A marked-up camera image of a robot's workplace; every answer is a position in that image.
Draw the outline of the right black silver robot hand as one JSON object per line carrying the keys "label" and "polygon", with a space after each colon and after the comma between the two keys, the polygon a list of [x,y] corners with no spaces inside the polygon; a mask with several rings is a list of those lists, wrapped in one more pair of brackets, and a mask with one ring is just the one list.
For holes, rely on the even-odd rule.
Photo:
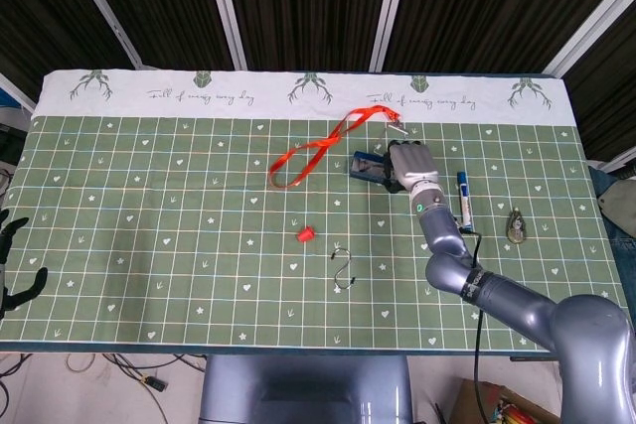
{"label": "right black silver robot hand", "polygon": [[411,192],[420,182],[439,184],[429,148],[420,141],[391,141],[383,157],[383,172],[383,186],[390,194]]}

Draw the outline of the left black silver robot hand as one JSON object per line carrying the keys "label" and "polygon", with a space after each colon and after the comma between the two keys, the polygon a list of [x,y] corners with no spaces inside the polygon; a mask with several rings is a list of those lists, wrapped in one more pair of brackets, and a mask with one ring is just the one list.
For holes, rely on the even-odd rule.
{"label": "left black silver robot hand", "polygon": [[6,264],[16,232],[27,224],[29,219],[22,217],[1,226],[1,320],[7,312],[15,311],[18,307],[34,300],[44,290],[48,280],[48,269],[41,267],[35,276],[33,285],[19,293],[11,295],[7,287]]}

